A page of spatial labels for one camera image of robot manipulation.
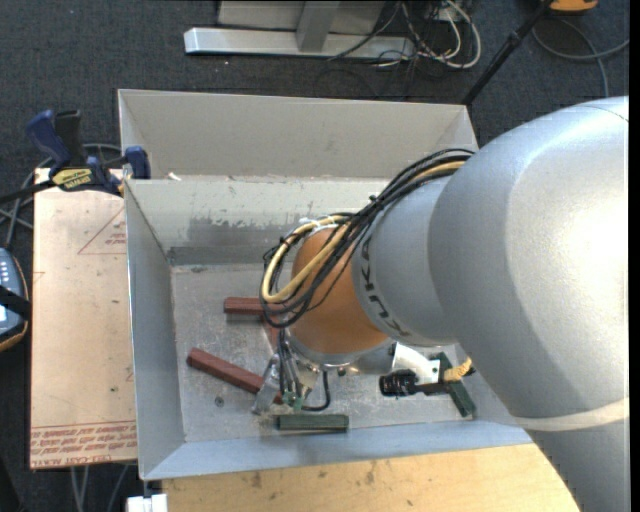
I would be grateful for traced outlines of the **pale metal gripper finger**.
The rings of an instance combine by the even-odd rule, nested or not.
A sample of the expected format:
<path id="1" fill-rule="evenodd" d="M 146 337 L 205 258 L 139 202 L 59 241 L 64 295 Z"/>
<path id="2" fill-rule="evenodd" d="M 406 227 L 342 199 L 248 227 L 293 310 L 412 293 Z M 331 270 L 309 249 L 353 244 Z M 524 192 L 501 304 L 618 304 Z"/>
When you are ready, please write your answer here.
<path id="1" fill-rule="evenodd" d="M 273 354 L 263 373 L 263 383 L 256 394 L 252 413 L 266 413 L 280 393 L 280 357 Z"/>

